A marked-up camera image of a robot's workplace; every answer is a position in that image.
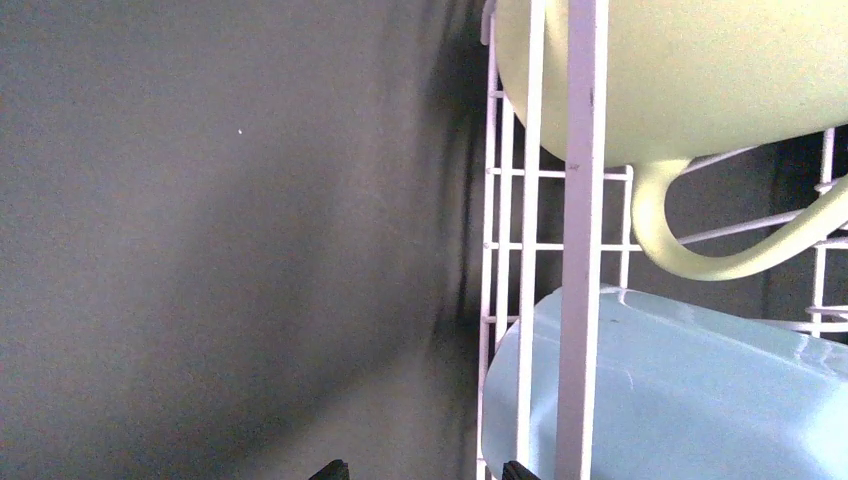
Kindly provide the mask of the light blue mug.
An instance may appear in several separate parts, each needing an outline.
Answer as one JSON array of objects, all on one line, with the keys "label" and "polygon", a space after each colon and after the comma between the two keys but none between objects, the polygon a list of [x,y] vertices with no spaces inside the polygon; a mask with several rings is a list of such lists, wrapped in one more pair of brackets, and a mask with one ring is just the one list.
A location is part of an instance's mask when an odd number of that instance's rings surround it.
[{"label": "light blue mug", "polygon": [[605,287],[596,479],[843,479],[847,349]]}]

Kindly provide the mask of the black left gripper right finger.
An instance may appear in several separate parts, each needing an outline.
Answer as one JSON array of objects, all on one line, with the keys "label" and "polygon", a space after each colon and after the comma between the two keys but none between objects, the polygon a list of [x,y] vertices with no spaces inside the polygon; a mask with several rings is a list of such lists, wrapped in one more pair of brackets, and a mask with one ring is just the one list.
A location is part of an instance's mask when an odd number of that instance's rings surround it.
[{"label": "black left gripper right finger", "polygon": [[530,469],[517,460],[511,460],[503,464],[502,480],[540,480]]}]

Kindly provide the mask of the white wire dish rack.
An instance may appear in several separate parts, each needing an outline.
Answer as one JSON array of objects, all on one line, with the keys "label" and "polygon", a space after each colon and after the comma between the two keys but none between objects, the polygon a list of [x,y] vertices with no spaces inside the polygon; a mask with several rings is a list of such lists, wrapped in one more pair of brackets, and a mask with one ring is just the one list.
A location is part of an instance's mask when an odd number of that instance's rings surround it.
[{"label": "white wire dish rack", "polygon": [[599,323],[600,238],[613,1],[489,1],[481,39],[525,127],[517,455],[529,456],[538,156],[564,163],[561,349],[554,475],[591,474]]}]

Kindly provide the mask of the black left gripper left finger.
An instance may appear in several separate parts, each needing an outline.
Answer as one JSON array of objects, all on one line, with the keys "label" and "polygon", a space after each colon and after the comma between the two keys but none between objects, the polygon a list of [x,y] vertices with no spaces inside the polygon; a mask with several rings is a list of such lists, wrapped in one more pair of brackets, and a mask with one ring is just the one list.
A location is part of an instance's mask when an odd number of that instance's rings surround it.
[{"label": "black left gripper left finger", "polygon": [[309,477],[309,480],[350,480],[348,463],[335,459]]}]

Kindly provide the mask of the cream mug green handle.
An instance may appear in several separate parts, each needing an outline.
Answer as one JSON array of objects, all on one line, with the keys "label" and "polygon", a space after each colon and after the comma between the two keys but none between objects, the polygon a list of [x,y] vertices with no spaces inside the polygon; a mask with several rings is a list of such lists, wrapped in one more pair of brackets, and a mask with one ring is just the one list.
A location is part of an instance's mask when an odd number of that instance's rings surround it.
[{"label": "cream mug green handle", "polygon": [[709,257],[672,234],[665,199],[698,157],[817,133],[847,121],[843,1],[613,1],[605,163],[634,171],[637,243],[660,268],[698,281],[767,270],[847,221],[838,182],[739,253]]}]

